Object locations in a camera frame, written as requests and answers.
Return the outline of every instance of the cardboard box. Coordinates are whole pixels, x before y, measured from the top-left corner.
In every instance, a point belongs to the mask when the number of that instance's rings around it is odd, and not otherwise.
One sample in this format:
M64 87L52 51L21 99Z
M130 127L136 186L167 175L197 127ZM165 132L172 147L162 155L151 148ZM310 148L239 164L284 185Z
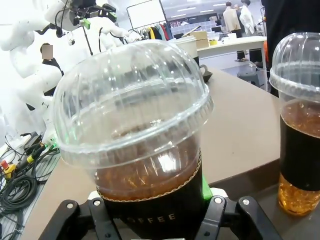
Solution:
M208 39L202 39L196 41L196 48L197 49L203 49L209 47L209 40Z
M194 36L197 41L208 39L208 35L206 31L194 31L190 33L190 36Z

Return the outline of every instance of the clear plastic lid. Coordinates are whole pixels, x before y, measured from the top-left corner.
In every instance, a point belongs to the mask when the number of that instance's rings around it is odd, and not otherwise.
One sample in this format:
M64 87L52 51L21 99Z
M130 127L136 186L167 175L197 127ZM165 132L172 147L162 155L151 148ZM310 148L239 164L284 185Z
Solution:
M199 67L184 50L145 40L75 66L59 82L53 110L63 160L96 169L174 147L208 120L213 101ZM124 152L124 162L115 161Z
M289 96L320 102L320 33L293 33L277 45L270 83Z

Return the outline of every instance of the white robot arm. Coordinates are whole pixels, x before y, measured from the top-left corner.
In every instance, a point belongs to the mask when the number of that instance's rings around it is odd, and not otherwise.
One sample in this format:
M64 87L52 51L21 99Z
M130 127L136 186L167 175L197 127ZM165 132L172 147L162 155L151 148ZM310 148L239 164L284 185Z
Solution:
M42 6L43 0L33 0L34 7ZM18 20L12 26L12 32L5 41L0 41L3 51L10 51L12 65L23 78L17 87L18 96L27 104L41 112L46 125L43 142L49 144L54 138L54 127L51 122L51 103L53 98L44 93L57 86L62 78L60 70L55 66L31 62L27 49L35 40L35 32L45 34L48 29L56 30L58 38L63 36L63 30L72 31L79 27L90 28L87 19L104 17L105 25L101 30L101 41L105 48L122 45L119 39L126 39L128 43L140 40L140 36L129 34L126 30L115 26L116 9L109 4L96 5L96 0L54 0L45 9L39 9L41 14ZM72 34L68 41L72 43Z

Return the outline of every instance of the plastic cup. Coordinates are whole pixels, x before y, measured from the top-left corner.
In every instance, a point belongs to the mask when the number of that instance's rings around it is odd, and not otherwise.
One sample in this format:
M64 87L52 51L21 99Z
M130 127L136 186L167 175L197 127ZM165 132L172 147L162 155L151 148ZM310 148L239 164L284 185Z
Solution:
M113 218L142 239L191 239L206 210L200 129L213 101L192 57L145 40L78 64L59 82L62 159L86 169Z
M278 201L303 216L320 200L320 34L285 37L273 55L270 83L279 90L281 175Z

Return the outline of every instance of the whiteboard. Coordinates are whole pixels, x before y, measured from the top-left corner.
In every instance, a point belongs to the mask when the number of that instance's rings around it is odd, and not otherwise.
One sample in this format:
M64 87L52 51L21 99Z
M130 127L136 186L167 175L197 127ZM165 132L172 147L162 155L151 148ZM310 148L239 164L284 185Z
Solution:
M159 0L150 0L127 9L134 29L166 20Z

